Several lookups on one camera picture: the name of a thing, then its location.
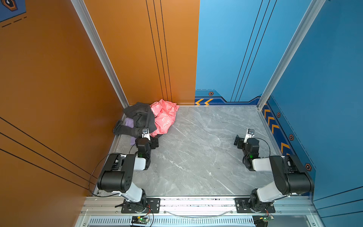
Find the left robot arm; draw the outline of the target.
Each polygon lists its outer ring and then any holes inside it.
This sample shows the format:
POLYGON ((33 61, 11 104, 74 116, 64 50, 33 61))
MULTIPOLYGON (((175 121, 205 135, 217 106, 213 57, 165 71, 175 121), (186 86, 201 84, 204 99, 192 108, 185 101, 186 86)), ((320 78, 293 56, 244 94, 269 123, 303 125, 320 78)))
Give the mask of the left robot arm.
POLYGON ((116 205, 122 213, 148 213, 152 211, 152 201, 147 201, 144 189, 137 187, 132 179, 134 171, 148 170, 151 150, 159 147, 158 139, 136 139, 138 151, 134 154, 109 154, 97 180, 97 188, 120 196, 124 202, 116 205))

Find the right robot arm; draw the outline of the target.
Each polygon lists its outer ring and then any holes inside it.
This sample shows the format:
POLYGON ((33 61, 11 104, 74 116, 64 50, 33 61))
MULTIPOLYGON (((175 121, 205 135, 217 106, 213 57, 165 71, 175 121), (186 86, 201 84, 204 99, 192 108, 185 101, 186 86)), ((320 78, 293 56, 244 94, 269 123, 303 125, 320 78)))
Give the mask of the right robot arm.
POLYGON ((274 202, 287 196, 314 190, 314 182, 297 156, 259 156, 259 140, 252 134, 235 137, 234 145, 243 151, 243 163, 251 172, 271 172, 273 181, 251 191, 249 198, 235 199, 238 213, 273 213, 274 202))

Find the purple cloth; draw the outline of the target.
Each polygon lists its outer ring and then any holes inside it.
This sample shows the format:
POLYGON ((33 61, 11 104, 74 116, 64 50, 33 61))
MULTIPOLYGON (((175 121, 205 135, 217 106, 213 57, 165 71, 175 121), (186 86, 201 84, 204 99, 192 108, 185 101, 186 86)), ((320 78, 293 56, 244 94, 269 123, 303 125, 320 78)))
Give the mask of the purple cloth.
MULTIPOLYGON (((133 128, 134 127, 134 121, 133 121, 133 119, 126 118, 125 119, 125 125, 127 127, 133 128)), ((135 142, 136 142, 136 138, 135 137, 131 137, 131 139, 130 139, 130 145, 131 146, 135 145, 135 142)))

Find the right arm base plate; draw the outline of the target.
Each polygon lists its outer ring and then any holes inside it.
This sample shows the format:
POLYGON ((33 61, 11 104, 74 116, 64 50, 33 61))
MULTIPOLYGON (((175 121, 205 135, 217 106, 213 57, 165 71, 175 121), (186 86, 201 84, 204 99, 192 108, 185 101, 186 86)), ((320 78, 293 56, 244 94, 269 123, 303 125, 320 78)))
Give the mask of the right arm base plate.
POLYGON ((238 197, 234 199, 237 213, 275 213, 272 202, 252 201, 251 198, 238 197))

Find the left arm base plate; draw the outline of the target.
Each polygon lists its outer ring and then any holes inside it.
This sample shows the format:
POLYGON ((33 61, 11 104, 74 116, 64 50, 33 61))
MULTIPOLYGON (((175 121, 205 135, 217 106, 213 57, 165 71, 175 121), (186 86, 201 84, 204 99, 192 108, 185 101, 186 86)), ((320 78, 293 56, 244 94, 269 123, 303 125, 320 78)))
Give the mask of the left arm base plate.
POLYGON ((149 198, 141 199, 140 202, 127 202, 124 201, 125 205, 122 206, 122 214, 136 214, 136 213, 154 213, 157 214, 160 211, 160 198, 149 198))

